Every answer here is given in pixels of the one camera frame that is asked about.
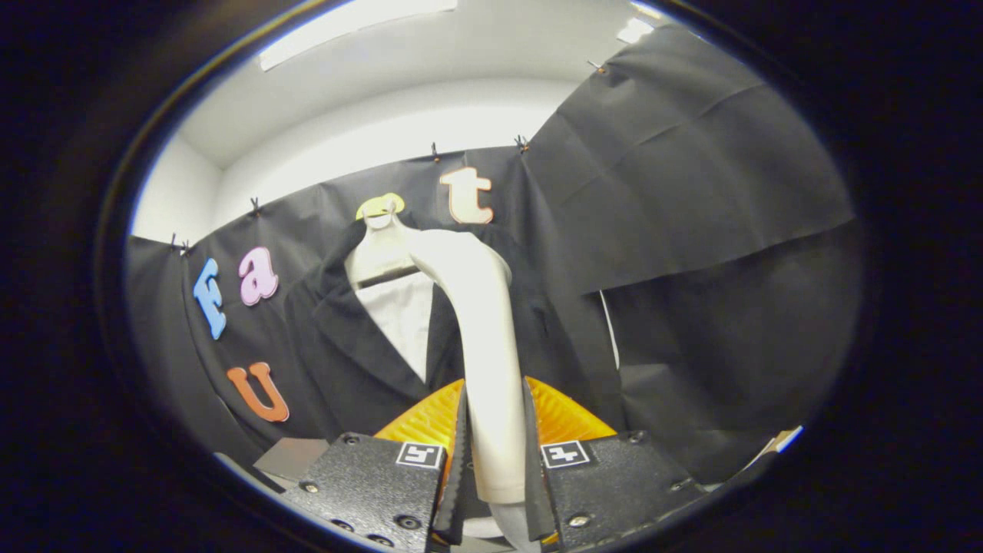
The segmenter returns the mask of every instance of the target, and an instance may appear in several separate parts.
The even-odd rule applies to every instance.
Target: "black jacket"
[[[512,271],[509,294],[522,373],[554,386],[596,412],[597,402],[570,339],[539,277],[507,231],[487,224],[418,225],[405,212],[400,218],[410,227],[472,232],[491,246]],[[353,222],[323,263],[288,290],[284,303],[297,362],[333,420],[329,440],[343,432],[374,434],[430,393],[464,378],[457,320],[450,300],[436,284],[426,383],[369,316],[344,268],[345,258],[364,235],[365,224]]]

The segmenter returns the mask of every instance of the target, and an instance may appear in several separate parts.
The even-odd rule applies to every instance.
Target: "fluorescent light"
[[[644,21],[638,18],[631,18],[628,20],[628,24],[624,27],[624,29],[617,34],[617,39],[631,44],[632,42],[637,42],[642,36],[652,32],[652,29],[654,29],[654,27],[645,23]]]
[[[663,15],[662,14],[660,14],[659,12],[653,10],[652,7],[649,6],[649,5],[647,5],[647,4],[643,4],[641,2],[629,2],[629,4],[631,4],[632,6],[634,6],[635,9],[638,10],[639,12],[642,12],[643,14],[649,16],[650,18],[652,18],[654,20],[660,20],[660,19],[663,18]]]
[[[457,0],[352,0],[303,25],[260,53],[260,67],[269,71],[288,59],[343,36],[397,19],[446,12]]]

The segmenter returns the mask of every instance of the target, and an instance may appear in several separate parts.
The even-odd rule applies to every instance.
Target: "pink letter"
[[[239,263],[239,277],[243,278],[241,293],[246,305],[256,305],[260,298],[273,295],[280,282],[266,248],[253,248],[246,254]]]

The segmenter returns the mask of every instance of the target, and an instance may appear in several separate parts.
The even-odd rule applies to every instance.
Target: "hook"
[[[593,61],[587,60],[587,63],[591,64],[591,67],[593,67],[594,69],[597,69],[598,70],[598,73],[601,73],[601,74],[607,73],[607,69],[601,67],[600,65],[594,63]]]

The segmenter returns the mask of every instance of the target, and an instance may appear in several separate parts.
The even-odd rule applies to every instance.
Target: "screw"
[[[582,528],[591,522],[591,518],[585,515],[578,515],[567,521],[571,528]]]
[[[396,517],[396,523],[408,530],[415,530],[422,526],[420,521],[414,517],[410,517],[409,515],[400,515],[399,517]]]
[[[389,547],[392,547],[392,541],[380,535],[370,535],[369,539],[374,541],[375,543],[381,543],[382,545],[388,545]]]
[[[352,525],[350,525],[349,523],[347,523],[345,521],[340,521],[338,519],[334,519],[331,522],[334,523],[335,525],[341,526],[342,528],[344,528],[344,529],[346,529],[346,530],[348,530],[350,532],[355,531],[355,528],[353,528]]]

